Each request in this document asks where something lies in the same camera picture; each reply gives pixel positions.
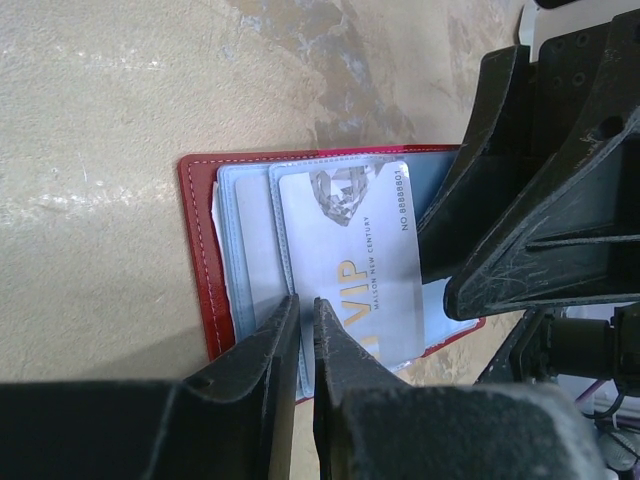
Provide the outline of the red leather card holder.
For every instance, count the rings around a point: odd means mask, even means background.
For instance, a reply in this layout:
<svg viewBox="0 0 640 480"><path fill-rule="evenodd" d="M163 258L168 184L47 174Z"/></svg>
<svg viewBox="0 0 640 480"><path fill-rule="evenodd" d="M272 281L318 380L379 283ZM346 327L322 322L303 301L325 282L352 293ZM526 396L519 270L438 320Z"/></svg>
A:
<svg viewBox="0 0 640 480"><path fill-rule="evenodd" d="M290 173L400 158L409 168L417 224L434 202L457 149L453 145L396 145L292 152L192 154L178 164L202 323L208 353L218 357L256 331L294 294L278 180ZM449 319L445 281L422 282L428 356L481 329L484 320ZM301 315L297 397L314 394L314 347L306 347Z"/></svg>

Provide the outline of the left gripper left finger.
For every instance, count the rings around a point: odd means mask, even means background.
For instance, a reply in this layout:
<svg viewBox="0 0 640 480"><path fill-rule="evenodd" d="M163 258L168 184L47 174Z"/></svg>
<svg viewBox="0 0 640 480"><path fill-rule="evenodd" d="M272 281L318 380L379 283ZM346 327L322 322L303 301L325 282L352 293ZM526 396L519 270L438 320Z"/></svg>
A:
<svg viewBox="0 0 640 480"><path fill-rule="evenodd" d="M300 313L256 330L183 380L5 383L5 479L285 479Z"/></svg>

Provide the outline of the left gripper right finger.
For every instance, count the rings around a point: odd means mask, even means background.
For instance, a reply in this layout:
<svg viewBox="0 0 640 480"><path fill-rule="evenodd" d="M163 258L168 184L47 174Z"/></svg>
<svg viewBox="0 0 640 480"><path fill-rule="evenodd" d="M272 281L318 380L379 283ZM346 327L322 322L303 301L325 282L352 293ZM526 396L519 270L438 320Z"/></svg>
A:
<svg viewBox="0 0 640 480"><path fill-rule="evenodd" d="M415 387L313 307L323 479L603 479L586 419L553 384Z"/></svg>

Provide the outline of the silver VIP card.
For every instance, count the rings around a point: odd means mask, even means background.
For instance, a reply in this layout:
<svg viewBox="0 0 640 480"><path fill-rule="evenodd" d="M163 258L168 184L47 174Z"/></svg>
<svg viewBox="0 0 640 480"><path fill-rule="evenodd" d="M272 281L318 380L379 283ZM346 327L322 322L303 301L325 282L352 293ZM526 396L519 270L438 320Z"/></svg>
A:
<svg viewBox="0 0 640 480"><path fill-rule="evenodd" d="M277 183L306 347L313 304L386 367L425 348L409 168L400 158L290 173Z"/></svg>

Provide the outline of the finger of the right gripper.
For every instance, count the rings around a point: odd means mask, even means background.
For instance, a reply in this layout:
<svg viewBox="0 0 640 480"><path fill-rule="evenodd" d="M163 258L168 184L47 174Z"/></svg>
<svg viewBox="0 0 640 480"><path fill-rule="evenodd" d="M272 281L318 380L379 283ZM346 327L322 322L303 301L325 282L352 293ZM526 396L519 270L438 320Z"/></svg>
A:
<svg viewBox="0 0 640 480"><path fill-rule="evenodd" d="M457 320L639 297L639 14L547 40L537 172L449 281Z"/></svg>
<svg viewBox="0 0 640 480"><path fill-rule="evenodd" d="M486 54L454 162L418 223L422 282L456 274L532 177L536 73L530 49Z"/></svg>

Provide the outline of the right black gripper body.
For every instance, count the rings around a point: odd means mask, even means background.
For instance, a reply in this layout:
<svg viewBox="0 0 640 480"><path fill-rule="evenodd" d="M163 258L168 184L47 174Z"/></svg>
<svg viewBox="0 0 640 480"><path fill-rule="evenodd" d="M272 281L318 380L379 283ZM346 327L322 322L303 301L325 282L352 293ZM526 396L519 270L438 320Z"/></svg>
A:
<svg viewBox="0 0 640 480"><path fill-rule="evenodd" d="M565 373L638 381L639 297L531 309L534 317L511 351L517 378Z"/></svg>

